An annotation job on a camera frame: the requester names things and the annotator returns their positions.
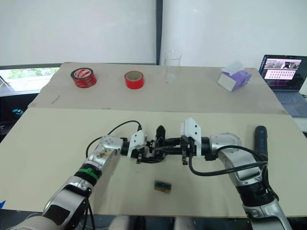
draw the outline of laptop keyboard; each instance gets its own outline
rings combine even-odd
[[[299,93],[274,92],[278,100],[283,104],[305,104],[307,101]]]

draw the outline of purple and white tissue box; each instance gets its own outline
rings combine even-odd
[[[248,73],[245,70],[240,70],[233,75],[230,75],[227,72],[222,72],[217,83],[232,92],[246,85],[250,77],[251,73]]]

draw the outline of clear plastic cup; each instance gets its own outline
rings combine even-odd
[[[171,82],[176,79],[180,73],[180,60],[182,54],[177,50],[168,50],[164,53],[165,60],[165,79],[167,82]]]

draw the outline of laptop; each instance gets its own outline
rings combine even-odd
[[[299,93],[307,76],[307,57],[264,55],[259,73],[291,116],[307,117],[307,101]]]

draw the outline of window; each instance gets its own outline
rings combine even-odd
[[[59,67],[0,69],[0,95],[39,92],[58,70]]]

